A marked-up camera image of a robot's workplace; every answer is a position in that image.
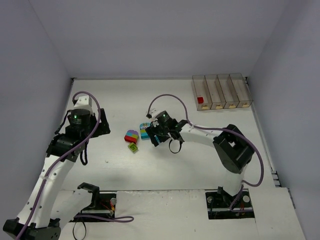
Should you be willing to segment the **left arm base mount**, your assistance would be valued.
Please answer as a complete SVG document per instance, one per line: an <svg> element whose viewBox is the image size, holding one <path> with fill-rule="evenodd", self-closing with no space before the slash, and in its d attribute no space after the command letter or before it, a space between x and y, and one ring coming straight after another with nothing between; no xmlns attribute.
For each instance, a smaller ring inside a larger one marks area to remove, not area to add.
<svg viewBox="0 0 320 240"><path fill-rule="evenodd" d="M117 193L116 192L101 192L99 195L98 204L95 207L86 207L77 215L83 215L79 218L70 220L70 223L84 222L84 223L104 223L105 220L92 218L90 216L101 217L106 219L115 218Z"/></svg>

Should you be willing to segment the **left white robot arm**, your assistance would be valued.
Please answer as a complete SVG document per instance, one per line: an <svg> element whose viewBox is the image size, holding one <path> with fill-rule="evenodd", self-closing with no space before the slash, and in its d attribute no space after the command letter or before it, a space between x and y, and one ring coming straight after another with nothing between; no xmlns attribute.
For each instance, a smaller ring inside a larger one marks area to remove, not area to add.
<svg viewBox="0 0 320 240"><path fill-rule="evenodd" d="M82 209L94 208L100 201L100 188L83 182L67 201L54 210L62 184L80 159L88 163L86 150L91 138L109 134L105 110L98 115L82 107L67 111L65 133L56 132L46 151L38 181L22 211L4 223L3 231L14 240L57 240L64 226Z"/></svg>

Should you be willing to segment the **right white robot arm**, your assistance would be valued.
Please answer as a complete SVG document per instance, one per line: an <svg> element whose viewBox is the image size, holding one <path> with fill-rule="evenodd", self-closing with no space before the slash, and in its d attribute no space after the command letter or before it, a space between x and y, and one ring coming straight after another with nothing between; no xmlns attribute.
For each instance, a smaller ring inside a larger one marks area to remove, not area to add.
<svg viewBox="0 0 320 240"><path fill-rule="evenodd" d="M167 140L176 140L180 144L193 142L214 148L226 169L219 191L231 197L240 191L244 172L255 151L242 139L243 134L235 125L229 124L221 133L215 134L213 130L191 126L186 120L178 122L171 118L161 123L151 123L145 130L155 147Z"/></svg>

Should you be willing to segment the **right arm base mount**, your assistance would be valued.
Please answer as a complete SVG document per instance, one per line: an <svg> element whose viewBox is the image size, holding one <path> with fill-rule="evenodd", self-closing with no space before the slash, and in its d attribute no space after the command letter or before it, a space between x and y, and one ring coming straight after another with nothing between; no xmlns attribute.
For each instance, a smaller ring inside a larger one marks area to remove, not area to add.
<svg viewBox="0 0 320 240"><path fill-rule="evenodd" d="M217 189L205 192L209 220L254 219L255 213L248 189L239 196L228 196Z"/></svg>

